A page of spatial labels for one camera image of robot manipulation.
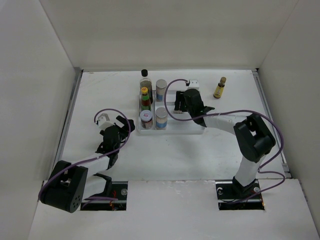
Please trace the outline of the white lid brown sauce jar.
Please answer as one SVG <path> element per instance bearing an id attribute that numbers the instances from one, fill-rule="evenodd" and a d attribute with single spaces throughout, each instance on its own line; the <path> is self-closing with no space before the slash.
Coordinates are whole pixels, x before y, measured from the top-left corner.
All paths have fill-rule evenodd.
<path id="1" fill-rule="evenodd" d="M 181 110 L 173 110 L 173 113 L 174 113 L 174 114 L 182 114 L 183 111 L 181 111 Z"/>

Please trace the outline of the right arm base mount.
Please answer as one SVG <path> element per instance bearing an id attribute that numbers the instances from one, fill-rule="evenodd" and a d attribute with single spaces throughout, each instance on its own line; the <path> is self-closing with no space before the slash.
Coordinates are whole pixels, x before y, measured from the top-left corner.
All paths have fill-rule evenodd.
<path id="1" fill-rule="evenodd" d="M 232 181 L 217 181 L 215 188 L 220 211 L 265 210 L 257 180 L 247 188 Z"/>

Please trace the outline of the white lid dark sauce jar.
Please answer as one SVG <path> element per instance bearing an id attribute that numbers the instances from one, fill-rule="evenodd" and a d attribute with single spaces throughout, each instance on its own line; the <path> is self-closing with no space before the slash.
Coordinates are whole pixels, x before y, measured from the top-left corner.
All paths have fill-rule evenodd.
<path id="1" fill-rule="evenodd" d="M 153 114 L 150 110 L 142 110 L 140 115 L 141 126 L 144 129 L 151 129 L 153 126 Z"/>

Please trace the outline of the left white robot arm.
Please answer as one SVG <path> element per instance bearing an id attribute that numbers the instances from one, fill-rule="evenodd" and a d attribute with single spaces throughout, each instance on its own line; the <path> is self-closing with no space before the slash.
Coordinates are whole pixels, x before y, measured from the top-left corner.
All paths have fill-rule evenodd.
<path id="1" fill-rule="evenodd" d="M 117 116 L 122 126 L 112 123 L 100 131 L 102 142 L 89 159 L 79 163 L 60 160 L 39 192 L 41 203 L 63 210 L 75 212 L 85 205 L 85 201 L 110 200 L 112 197 L 112 178 L 102 174 L 111 169 L 118 160 L 121 147 L 135 130 L 132 119 Z"/>

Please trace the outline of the yellow cap chili sauce bottle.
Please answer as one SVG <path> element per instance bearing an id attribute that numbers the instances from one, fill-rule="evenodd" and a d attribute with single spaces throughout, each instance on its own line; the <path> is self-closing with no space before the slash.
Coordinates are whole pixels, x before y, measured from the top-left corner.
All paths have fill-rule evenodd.
<path id="1" fill-rule="evenodd" d="M 141 104 L 142 111 L 144 110 L 151 111 L 152 103 L 151 103 L 151 99 L 150 99 L 147 87 L 141 88 L 140 104 Z"/>

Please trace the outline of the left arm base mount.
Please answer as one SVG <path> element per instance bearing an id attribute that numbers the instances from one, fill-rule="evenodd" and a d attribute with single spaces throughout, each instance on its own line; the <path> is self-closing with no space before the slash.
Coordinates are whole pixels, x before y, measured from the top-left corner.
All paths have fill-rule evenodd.
<path id="1" fill-rule="evenodd" d="M 127 181 L 113 181 L 111 177 L 97 173 L 86 181 L 80 210 L 125 211 L 128 188 Z"/>

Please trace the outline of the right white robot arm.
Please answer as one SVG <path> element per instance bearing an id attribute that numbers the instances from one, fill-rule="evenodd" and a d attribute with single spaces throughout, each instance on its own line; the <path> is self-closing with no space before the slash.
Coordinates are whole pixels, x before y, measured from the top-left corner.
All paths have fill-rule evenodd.
<path id="1" fill-rule="evenodd" d="M 187 112 L 190 120 L 204 128 L 218 129 L 235 135 L 242 154 L 239 169 L 232 179 L 232 192 L 238 198 L 245 197 L 256 181 L 256 174 L 262 160 L 270 153 L 276 140 L 264 120 L 268 118 L 258 112 L 244 110 L 249 113 L 241 119 L 239 110 L 228 113 L 212 113 L 213 107 L 205 106 L 200 92 L 191 88 L 177 91 L 174 109 Z"/>

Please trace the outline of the small yellow oil bottle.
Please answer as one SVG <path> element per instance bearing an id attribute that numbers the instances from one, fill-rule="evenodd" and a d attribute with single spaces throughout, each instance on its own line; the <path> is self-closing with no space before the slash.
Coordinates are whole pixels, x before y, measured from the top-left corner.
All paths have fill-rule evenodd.
<path id="1" fill-rule="evenodd" d="M 221 98 L 222 94 L 223 94 L 223 91 L 224 91 L 224 87 L 225 87 L 225 83 L 227 81 L 227 78 L 226 77 L 221 77 L 214 93 L 213 93 L 213 97 L 216 98 L 216 99 L 219 99 Z"/>

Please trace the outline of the black cap soy sauce bottle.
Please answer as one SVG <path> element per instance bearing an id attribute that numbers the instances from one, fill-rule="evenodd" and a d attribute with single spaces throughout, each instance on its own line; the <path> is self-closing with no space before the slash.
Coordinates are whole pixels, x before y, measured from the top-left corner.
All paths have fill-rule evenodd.
<path id="1" fill-rule="evenodd" d="M 148 89 L 148 94 L 151 104 L 153 103 L 153 88 L 152 81 L 149 79 L 149 73 L 147 69 L 141 70 L 142 79 L 139 81 L 140 88 L 146 87 Z"/>

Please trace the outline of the grey cap white shaker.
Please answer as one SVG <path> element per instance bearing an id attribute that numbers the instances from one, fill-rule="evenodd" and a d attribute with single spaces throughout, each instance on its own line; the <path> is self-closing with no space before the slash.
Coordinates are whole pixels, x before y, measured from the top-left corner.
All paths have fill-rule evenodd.
<path id="1" fill-rule="evenodd" d="M 164 94 L 167 88 L 167 82 L 164 79 L 158 79 L 156 81 L 156 100 L 161 102 L 163 101 Z"/>

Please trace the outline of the white flip cap shaker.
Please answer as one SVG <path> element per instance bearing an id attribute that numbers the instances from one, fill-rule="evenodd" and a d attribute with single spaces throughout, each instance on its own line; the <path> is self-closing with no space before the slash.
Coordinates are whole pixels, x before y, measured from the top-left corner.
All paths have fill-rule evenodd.
<path id="1" fill-rule="evenodd" d="M 164 130 L 168 123 L 168 113 L 164 107 L 158 107 L 155 111 L 155 128 Z"/>

